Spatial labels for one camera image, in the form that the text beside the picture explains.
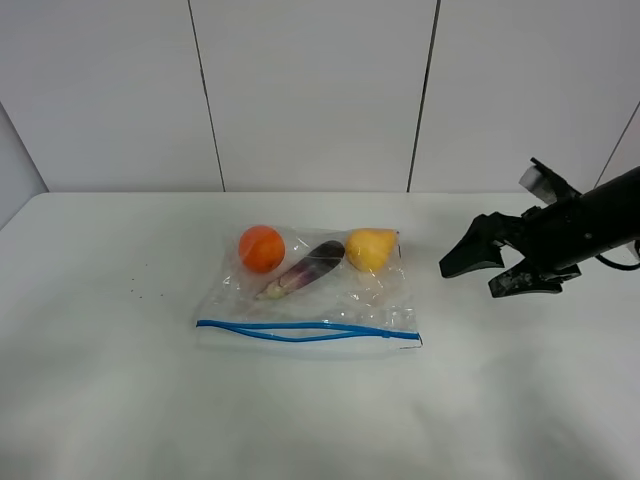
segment pear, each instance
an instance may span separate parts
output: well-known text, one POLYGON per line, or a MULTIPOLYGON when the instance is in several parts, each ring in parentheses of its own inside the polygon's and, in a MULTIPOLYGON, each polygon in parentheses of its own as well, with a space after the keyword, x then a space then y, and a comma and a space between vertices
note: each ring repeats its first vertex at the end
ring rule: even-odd
POLYGON ((377 272, 389 260, 395 244, 395 230, 361 228, 349 235, 346 254, 351 264, 358 270, 377 272))

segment table surface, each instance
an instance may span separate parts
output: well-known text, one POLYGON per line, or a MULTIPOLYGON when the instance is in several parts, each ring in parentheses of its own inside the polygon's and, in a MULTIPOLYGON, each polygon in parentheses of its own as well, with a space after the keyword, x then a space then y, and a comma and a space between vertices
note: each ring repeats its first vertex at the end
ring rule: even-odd
MULTIPOLYGON (((0 478, 623 479, 638 276, 492 299, 437 261, 528 194, 46 194, 0 231, 0 478), (424 347, 203 347, 230 225, 397 228, 424 347)), ((517 256, 505 250, 513 263, 517 256)))

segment purple eggplant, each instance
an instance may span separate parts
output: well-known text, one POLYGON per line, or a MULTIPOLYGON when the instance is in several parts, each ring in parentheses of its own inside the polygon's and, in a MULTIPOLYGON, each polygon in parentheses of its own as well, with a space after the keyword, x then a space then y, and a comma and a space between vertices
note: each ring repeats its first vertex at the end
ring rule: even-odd
POLYGON ((256 295, 258 300, 276 300, 316 281, 336 268, 344 257, 344 245, 329 240, 317 246, 289 270, 256 295))

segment cable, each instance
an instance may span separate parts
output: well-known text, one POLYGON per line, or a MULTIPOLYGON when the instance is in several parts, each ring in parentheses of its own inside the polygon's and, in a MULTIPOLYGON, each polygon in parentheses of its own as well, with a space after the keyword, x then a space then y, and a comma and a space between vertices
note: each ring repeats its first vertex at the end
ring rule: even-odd
MULTIPOLYGON (((636 251, 636 254, 640 256, 640 240, 636 240, 633 243, 633 248, 636 251)), ((596 259, 605 264, 607 267, 615 268, 616 270, 622 270, 624 272, 633 272, 634 270, 640 269, 640 263, 636 263, 635 265, 622 265, 621 263, 612 262, 608 258, 604 258, 602 255, 596 255, 596 259)))

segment blue zipper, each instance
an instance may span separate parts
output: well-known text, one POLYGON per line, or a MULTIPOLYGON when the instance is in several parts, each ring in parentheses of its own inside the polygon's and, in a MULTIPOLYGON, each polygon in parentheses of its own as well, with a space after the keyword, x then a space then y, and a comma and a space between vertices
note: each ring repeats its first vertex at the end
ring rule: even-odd
POLYGON ((417 332, 393 332, 375 327, 365 327, 362 325, 345 325, 342 323, 328 322, 298 322, 298 323, 235 323, 221 322, 219 320, 198 320, 196 327, 217 327, 230 332, 239 333, 253 338, 261 338, 265 340, 275 340, 278 342, 317 342, 320 340, 337 340, 340 338, 353 337, 382 337, 382 338, 401 338, 404 340, 420 340, 420 334, 417 332), (338 330, 343 333, 334 333, 330 335, 315 335, 311 337, 284 337, 273 333, 263 333, 254 330, 299 330, 299 329, 324 329, 338 330))

